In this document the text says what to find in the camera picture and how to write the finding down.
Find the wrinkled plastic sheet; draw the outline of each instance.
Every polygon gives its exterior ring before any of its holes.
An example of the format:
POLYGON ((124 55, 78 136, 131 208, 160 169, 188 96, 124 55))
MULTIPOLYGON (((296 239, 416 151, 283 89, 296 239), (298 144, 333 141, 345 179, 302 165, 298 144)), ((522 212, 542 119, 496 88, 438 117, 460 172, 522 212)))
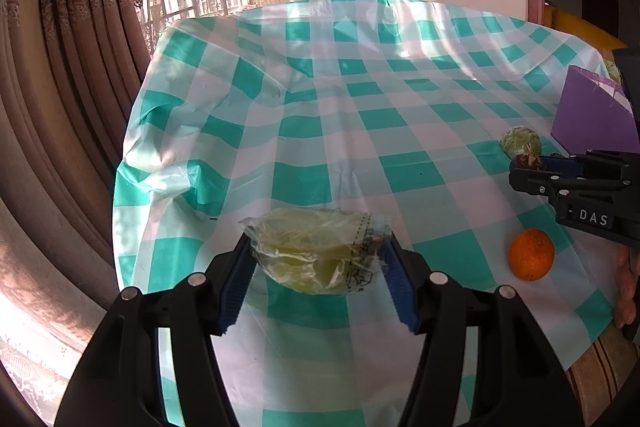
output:
MULTIPOLYGON (((167 29, 136 100, 114 195, 121 287, 168 289, 233 248, 239 221, 318 206, 389 215, 405 248, 461 284, 514 286, 570 366, 604 329, 612 245, 556 225, 514 192, 499 140, 550 129, 570 64, 607 76, 581 40, 496 14, 414 0, 315 0, 167 29), (556 261, 517 280, 523 229, 556 261)), ((167 332, 162 383, 180 423, 167 332)), ((256 271, 238 323, 214 346, 242 426, 395 425, 422 348, 384 283, 308 296, 256 271)), ((456 422, 468 417, 468 332, 456 422)))

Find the black gripper frame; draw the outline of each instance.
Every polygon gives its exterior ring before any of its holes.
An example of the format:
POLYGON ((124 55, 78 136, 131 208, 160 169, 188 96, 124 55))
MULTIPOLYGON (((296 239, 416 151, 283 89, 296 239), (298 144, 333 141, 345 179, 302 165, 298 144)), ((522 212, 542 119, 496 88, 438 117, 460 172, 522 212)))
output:
MULTIPOLYGON (((432 272, 395 237, 380 248, 399 318, 424 347, 401 427, 450 427, 462 379, 467 327, 479 328, 468 427, 582 427, 580 408, 545 335, 509 286, 463 288, 432 272)), ((250 240, 216 256, 204 275, 143 295, 125 288, 95 331, 62 398, 55 427, 170 427, 159 374, 158 328, 170 328, 186 427, 238 427, 211 335, 235 323, 255 269, 250 240)), ((637 418, 640 363, 596 427, 637 418)))
MULTIPOLYGON (((540 156, 541 170, 517 168, 511 162, 514 190, 544 196, 556 211, 556 222, 640 248, 640 154, 589 150, 584 155, 540 156)), ((640 309, 640 285, 634 295, 640 309)), ((625 325, 626 339, 640 343, 640 313, 625 325)))

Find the plastic-wrapped food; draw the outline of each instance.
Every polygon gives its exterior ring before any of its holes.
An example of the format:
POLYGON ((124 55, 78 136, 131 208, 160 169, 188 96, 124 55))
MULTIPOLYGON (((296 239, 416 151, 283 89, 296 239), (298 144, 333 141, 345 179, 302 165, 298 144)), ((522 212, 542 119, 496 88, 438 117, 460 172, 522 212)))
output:
POLYGON ((540 136, 533 129, 524 125, 511 127, 502 138, 500 147, 512 160, 520 154, 532 154, 533 156, 542 154, 540 136))
POLYGON ((613 80, 619 86, 622 86, 622 76, 620 75, 620 70, 618 69, 616 63, 613 60, 607 60, 605 58, 604 65, 607 67, 607 73, 609 73, 611 80, 613 80))
POLYGON ((362 291, 382 270, 380 243, 389 216, 328 208, 277 208, 241 221, 262 269, 274 281, 310 294, 362 291))

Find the orange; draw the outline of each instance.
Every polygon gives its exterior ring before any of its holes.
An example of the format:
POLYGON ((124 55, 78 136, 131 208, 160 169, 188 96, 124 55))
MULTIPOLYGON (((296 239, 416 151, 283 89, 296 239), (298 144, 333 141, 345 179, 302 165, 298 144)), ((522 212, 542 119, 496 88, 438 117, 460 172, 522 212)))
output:
POLYGON ((551 270, 556 256, 553 241, 542 230, 518 234, 509 247, 509 266, 519 279, 537 281, 551 270))

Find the purple paper bag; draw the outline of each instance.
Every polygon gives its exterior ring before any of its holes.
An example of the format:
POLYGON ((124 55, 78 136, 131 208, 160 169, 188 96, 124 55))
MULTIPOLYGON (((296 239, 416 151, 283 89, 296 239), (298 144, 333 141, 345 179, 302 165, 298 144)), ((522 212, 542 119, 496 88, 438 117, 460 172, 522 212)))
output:
POLYGON ((569 154, 640 152, 636 121, 622 88, 576 66, 567 71, 551 136, 569 154))

